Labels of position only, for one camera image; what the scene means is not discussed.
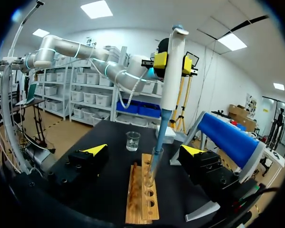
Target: white storage bin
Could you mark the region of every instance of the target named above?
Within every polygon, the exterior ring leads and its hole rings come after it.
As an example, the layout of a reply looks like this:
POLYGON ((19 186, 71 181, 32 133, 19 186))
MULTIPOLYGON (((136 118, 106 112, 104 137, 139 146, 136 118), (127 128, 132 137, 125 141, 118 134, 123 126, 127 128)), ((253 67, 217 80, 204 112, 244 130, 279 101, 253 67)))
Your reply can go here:
POLYGON ((107 61, 118 63, 119 57, 117 57, 114 53, 110 53, 107 61))
POLYGON ((139 127, 148 127, 148 121, 139 117, 132 118, 131 124, 139 127))
POLYGON ((43 86, 41 85, 36 86, 35 93, 43 95, 43 86))
POLYGON ((133 117, 128 115, 119 115, 115 121, 121 124, 131 124, 133 117))
POLYGON ((88 104, 95 104, 96 102, 95 94, 84 93, 84 102, 88 104))
POLYGON ((38 74, 37 80, 40 82, 44 82, 46 80, 46 76, 44 74, 38 74))
POLYGON ((120 56, 120 50, 115 46, 107 45, 104 47, 104 49, 113 52, 117 56, 120 56))
POLYGON ((154 123, 154 122, 149 122, 149 123, 148 123, 148 127, 149 127, 149 128, 153 128, 153 129, 156 129, 156 128, 157 128, 157 124, 154 123))
POLYGON ((39 106, 39 108, 43 109, 44 108, 44 102, 39 103, 38 106, 39 106))
POLYGON ((86 83, 86 73, 77 73, 76 82, 86 83))
POLYGON ((52 101, 52 109, 54 111, 60 111, 62 109, 62 102, 61 101, 52 101))
POLYGON ((81 102, 84 100, 83 92, 72 91, 71 94, 72 94, 72 101, 81 102))
POLYGON ((57 82, 65 81, 65 73, 57 73, 57 82))
POLYGON ((82 109, 82 113, 84 115, 84 120, 89 122, 90 124, 93 124, 92 115, 94 114, 94 112, 90 109, 84 108, 82 109))
POLYGON ((52 96, 57 94, 57 87, 56 86, 45 86, 45 94, 46 96, 52 96))
POLYGON ((109 120, 110 114, 106 112, 96 112, 94 115, 92 115, 93 125, 97 125, 102 120, 109 120))
POLYGON ((81 60, 74 62, 73 66, 74 67, 90 67, 91 63, 88 60, 81 59, 81 60))
MULTIPOLYGON (((160 129, 160 126, 157 125, 156 127, 156 138, 158 137, 158 131, 160 129)), ((176 134, 175 132, 173 131, 172 128, 170 127, 167 127, 166 129, 166 133, 165 133, 165 137, 163 139, 163 143, 164 144, 172 144, 174 142, 174 138, 175 138, 176 134)))
POLYGON ((47 73, 47 82, 55 82, 57 80, 56 73, 47 73))
POLYGON ((107 107, 111 105, 112 95, 111 94, 95 94, 96 105, 107 107))
POLYGON ((163 89, 163 82, 158 81, 155 86, 155 93, 157 95, 162 95, 162 89, 163 89))
POLYGON ((99 76, 99 85, 101 85, 101 86, 113 86, 113 82, 111 82, 106 77, 99 76))
POLYGON ((13 83, 12 85, 12 92, 17 92, 17 89, 18 89, 18 83, 13 83))
POLYGON ((86 83, 98 85, 99 84, 99 74, 86 74, 86 83))
POLYGON ((45 101, 46 109, 52 109, 52 102, 51 101, 45 101))
POLYGON ((73 111, 74 111, 74 117, 78 119, 82 119, 84 117, 84 114, 81 108, 73 108, 73 111))
POLYGON ((153 92, 154 86, 155 82, 147 81, 142 89, 142 92, 146 94, 151 94, 153 92))

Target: white robotic arm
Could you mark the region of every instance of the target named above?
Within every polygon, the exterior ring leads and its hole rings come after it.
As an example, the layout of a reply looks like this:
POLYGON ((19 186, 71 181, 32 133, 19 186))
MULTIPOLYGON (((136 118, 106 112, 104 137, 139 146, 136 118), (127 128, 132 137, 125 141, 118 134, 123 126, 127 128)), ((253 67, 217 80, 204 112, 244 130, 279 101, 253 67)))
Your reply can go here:
MULTIPOLYGON (((187 35, 187 31, 181 28, 174 28, 169 39, 169 58, 165 69, 161 99, 161 127, 156 145, 156 151, 158 152, 162 147, 162 141, 170 115, 177 103, 181 83, 185 37, 187 35)), ((23 73, 27 73, 34 68, 51 68, 56 52, 69 57, 91 59, 93 65, 102 75, 107 76, 116 85, 131 95, 139 95, 145 85, 148 69, 142 66, 142 60, 149 60, 148 57, 132 56, 130 58, 129 66, 125 68, 117 63, 107 61, 109 57, 109 52, 107 50, 97 49, 52 35, 43 38, 40 49, 37 52, 30 53, 24 58, 13 60, 13 64, 10 64, 9 67, 12 66, 12 68, 14 68, 18 64, 18 69, 23 73)), ((10 125, 8 103, 5 105, 5 102, 2 101, 2 105, 5 106, 5 108, 3 108, 3 118, 4 120, 7 120, 7 125, 10 125)), ((21 152, 19 148, 15 148, 16 139, 14 139, 15 136, 13 131, 7 129, 7 133, 9 141, 12 142, 13 150, 19 160, 20 169, 27 172, 21 152)))

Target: blue roller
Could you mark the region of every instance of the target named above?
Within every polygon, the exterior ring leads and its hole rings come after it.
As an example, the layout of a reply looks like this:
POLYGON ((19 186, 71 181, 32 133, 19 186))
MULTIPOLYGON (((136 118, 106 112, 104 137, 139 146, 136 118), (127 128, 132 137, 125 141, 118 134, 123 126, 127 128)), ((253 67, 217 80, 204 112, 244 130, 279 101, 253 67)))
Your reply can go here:
POLYGON ((249 137, 245 132, 205 113, 198 125, 220 149, 222 149, 240 168, 243 168, 259 141, 249 137))

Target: black bracket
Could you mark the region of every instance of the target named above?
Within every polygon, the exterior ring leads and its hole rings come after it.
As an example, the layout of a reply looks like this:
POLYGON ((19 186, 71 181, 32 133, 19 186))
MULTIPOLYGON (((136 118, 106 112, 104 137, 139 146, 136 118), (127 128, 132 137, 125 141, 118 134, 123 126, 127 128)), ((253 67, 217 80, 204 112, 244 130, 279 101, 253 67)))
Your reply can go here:
POLYGON ((146 68, 152 68, 154 64, 154 61, 152 60, 142 60, 142 67, 146 67, 146 68))

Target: black table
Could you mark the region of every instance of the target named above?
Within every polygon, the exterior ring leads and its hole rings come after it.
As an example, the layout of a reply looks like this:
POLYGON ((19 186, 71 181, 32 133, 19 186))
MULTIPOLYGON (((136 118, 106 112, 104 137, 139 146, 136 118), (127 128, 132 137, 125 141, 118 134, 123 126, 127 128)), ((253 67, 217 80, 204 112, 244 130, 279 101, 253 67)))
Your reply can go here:
MULTIPOLYGON (((155 130, 109 121, 100 122, 75 143, 53 166, 67 161, 74 150, 83 150, 108 144, 109 161, 97 181, 68 204, 71 208, 90 217, 124 224, 128 194, 130 167, 134 162, 141 164, 142 153, 152 153, 156 144, 155 130), (136 152, 126 149, 126 133, 136 131, 141 134, 136 152)), ((169 160, 178 150, 180 142, 165 144, 164 154, 155 178, 160 220, 153 224, 174 225, 180 228, 198 228, 209 222, 213 215, 195 221, 185 222, 185 214, 191 213, 208 202, 208 197, 200 186, 194 186, 181 166, 170 166, 169 160)))

